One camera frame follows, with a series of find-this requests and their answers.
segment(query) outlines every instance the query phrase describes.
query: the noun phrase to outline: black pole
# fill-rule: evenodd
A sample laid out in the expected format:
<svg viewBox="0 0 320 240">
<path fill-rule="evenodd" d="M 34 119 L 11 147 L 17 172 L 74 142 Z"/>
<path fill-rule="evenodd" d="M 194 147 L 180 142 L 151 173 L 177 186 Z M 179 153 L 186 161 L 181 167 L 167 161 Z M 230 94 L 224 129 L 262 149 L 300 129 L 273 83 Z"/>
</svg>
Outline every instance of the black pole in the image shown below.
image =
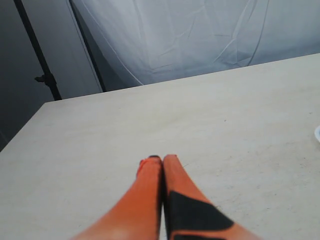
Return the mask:
<svg viewBox="0 0 320 240">
<path fill-rule="evenodd" d="M 35 54 L 38 58 L 38 61 L 41 65 L 41 68 L 44 73 L 42 76 L 36 77 L 35 80 L 37 82 L 44 83 L 45 85 L 47 85 L 50 88 L 52 96 L 55 101 L 61 100 L 62 98 L 60 96 L 60 93 L 59 93 L 59 90 L 57 87 L 57 82 L 55 80 L 55 77 L 53 76 L 53 74 L 51 73 L 51 71 L 49 69 L 49 66 L 48 66 L 47 61 L 44 56 L 44 53 L 42 52 L 41 47 L 38 42 L 38 39 L 36 37 L 35 31 L 34 31 L 32 25 L 30 23 L 30 20 L 28 18 L 26 9 L 25 9 L 21 0 L 13 0 L 13 1 L 14 1 L 16 9 L 19 12 L 20 18 L 21 18 L 23 25 L 24 25 L 24 28 L 29 36 L 30 42 L 33 46 Z"/>
</svg>

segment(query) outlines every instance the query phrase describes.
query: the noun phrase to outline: white fabric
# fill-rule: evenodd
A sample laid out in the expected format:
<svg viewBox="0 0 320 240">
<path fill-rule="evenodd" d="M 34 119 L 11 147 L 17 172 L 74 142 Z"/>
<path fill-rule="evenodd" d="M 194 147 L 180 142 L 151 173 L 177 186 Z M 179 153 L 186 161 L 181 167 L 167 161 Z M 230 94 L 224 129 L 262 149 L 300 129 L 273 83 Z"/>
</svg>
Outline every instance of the white fabric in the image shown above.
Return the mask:
<svg viewBox="0 0 320 240">
<path fill-rule="evenodd" d="M 74 2 L 131 86 L 320 52 L 318 0 Z"/>
</svg>

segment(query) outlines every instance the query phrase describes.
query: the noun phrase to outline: white table surface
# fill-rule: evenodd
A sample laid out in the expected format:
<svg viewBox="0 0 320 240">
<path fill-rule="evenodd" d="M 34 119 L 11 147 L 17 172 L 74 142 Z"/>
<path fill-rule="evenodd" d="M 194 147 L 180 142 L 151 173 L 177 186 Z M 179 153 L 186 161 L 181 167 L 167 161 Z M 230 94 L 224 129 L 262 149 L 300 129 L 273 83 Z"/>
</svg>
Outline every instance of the white table surface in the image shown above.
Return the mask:
<svg viewBox="0 0 320 240">
<path fill-rule="evenodd" d="M 256 234 L 319 239 L 318 125 L 320 54 L 46 103 L 0 153 L 0 239 L 73 236 L 168 153 Z"/>
</svg>

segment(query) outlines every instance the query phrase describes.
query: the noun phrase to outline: white object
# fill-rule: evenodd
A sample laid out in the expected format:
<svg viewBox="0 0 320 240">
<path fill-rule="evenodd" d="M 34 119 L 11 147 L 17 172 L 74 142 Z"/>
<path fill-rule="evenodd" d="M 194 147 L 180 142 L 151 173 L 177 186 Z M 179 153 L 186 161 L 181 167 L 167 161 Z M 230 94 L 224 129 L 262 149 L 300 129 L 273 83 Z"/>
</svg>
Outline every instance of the white object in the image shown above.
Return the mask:
<svg viewBox="0 0 320 240">
<path fill-rule="evenodd" d="M 318 239 L 319 64 L 316 54 L 46 103 L 0 153 L 1 239 L 68 239 L 120 199 L 142 158 L 169 153 L 264 239 Z"/>
<path fill-rule="evenodd" d="M 314 136 L 320 142 L 320 126 L 315 129 Z"/>
<path fill-rule="evenodd" d="M 318 0 L 73 0 L 129 86 L 320 52 Z"/>
</svg>

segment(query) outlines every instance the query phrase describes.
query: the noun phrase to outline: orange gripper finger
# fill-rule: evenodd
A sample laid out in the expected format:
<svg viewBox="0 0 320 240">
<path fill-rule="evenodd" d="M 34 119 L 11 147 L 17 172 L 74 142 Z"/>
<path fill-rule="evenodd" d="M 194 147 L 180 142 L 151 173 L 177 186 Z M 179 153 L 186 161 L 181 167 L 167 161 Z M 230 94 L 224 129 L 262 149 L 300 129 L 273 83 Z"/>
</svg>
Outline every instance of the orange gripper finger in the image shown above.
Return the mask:
<svg viewBox="0 0 320 240">
<path fill-rule="evenodd" d="M 116 205 L 73 240 L 157 240 L 163 167 L 158 156 L 140 162 L 136 180 Z"/>
<path fill-rule="evenodd" d="M 221 213 L 192 182 L 176 155 L 163 160 L 168 240 L 259 240 Z"/>
</svg>

